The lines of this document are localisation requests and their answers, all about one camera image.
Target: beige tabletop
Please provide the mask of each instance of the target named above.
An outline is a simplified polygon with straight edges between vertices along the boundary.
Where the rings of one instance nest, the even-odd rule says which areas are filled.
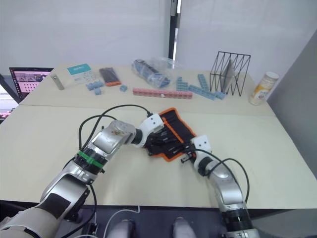
[[[240,161],[250,178],[248,208],[317,208],[317,181],[292,140],[268,104],[255,107],[248,103],[247,93],[254,88],[249,77],[242,97],[211,101],[194,95],[184,100],[133,96],[133,85],[148,85],[129,67],[115,70],[129,87],[125,93],[118,87],[104,87],[103,94],[95,96],[84,84],[59,91],[46,78],[0,125],[1,200],[38,202],[45,187],[77,152],[80,123],[111,106],[134,103],[153,112],[176,107],[197,135],[208,136],[215,155]],[[65,75],[65,82],[70,81],[62,72],[62,65],[55,69],[58,76]],[[186,71],[183,80],[197,85],[198,73]],[[138,108],[116,109],[110,115],[136,127],[146,118]],[[110,119],[102,122],[107,126]],[[92,127],[93,121],[83,128],[83,140]],[[245,194],[244,174],[236,164],[228,165]],[[103,205],[217,207],[213,189],[190,162],[168,163],[131,145],[123,146],[107,163],[106,174],[99,175],[94,187]]]
[[[61,80],[65,90],[58,90],[52,79],[46,77],[36,89],[28,95],[20,104],[21,105],[40,105],[40,106],[61,106],[61,107],[83,107],[83,108],[101,108],[106,109],[112,106],[127,104],[142,105],[152,111],[163,111],[169,105],[173,104],[181,112],[189,113],[213,113],[213,114],[231,114],[231,115],[271,115],[274,113],[268,104],[257,107],[247,102],[248,96],[254,90],[254,83],[247,75],[243,94],[239,97],[236,92],[234,96],[228,95],[224,100],[210,100],[200,95],[194,94],[192,100],[170,99],[170,98],[153,98],[134,96],[133,87],[151,88],[152,87],[143,79],[136,76],[130,66],[113,66],[118,78],[128,87],[127,92],[119,90],[119,86],[102,87],[102,94],[96,96],[93,91],[87,90],[86,84],[74,84],[72,76],[68,73],[67,67],[73,64],[61,64],[56,67],[52,73]],[[97,80],[103,81],[99,74],[99,68],[104,65],[90,64]],[[184,82],[199,86],[197,75],[203,73],[209,82],[208,71],[197,70],[180,70],[177,74],[183,77]],[[176,85],[172,84],[169,90],[175,90]]]

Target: laptop screen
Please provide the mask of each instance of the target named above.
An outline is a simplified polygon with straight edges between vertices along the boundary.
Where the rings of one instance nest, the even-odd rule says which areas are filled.
[[[23,100],[53,70],[53,68],[9,68],[16,91]]]

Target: white cap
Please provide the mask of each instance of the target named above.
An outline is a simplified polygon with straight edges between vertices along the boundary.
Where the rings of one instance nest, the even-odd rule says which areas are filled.
[[[271,79],[275,79],[275,80],[278,80],[279,79],[279,75],[277,73],[274,73],[274,72],[266,72],[265,75]]]

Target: wire magazine rack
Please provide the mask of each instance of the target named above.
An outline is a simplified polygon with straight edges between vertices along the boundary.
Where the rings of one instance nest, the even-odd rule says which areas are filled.
[[[228,94],[229,90],[231,89],[231,94],[234,95],[235,91],[237,90],[239,96],[241,96],[249,69],[250,59],[251,55],[218,51],[210,71],[210,91],[212,91],[214,86],[215,91],[221,91]],[[228,79],[227,77],[229,70],[226,68],[228,68],[229,63],[234,69],[232,80],[230,80],[230,78]]]

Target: white cable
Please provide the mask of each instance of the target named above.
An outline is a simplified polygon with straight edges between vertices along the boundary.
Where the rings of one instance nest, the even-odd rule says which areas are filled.
[[[109,219],[109,221],[108,221],[108,223],[107,223],[107,225],[106,225],[103,238],[106,237],[107,229],[108,229],[108,226],[109,226],[111,220],[113,219],[113,217],[114,217],[115,215],[117,215],[117,214],[120,213],[120,212],[134,212],[134,213],[139,214],[139,213],[140,213],[140,206],[138,206],[138,211],[129,210],[129,209],[122,209],[122,210],[120,210],[120,211],[117,211],[117,212],[113,213],[113,215],[110,217],[110,219]]]
[[[98,238],[96,236],[93,236],[93,235],[80,235],[80,236],[76,236],[74,238],[79,238],[79,237],[92,237],[92,238]]]

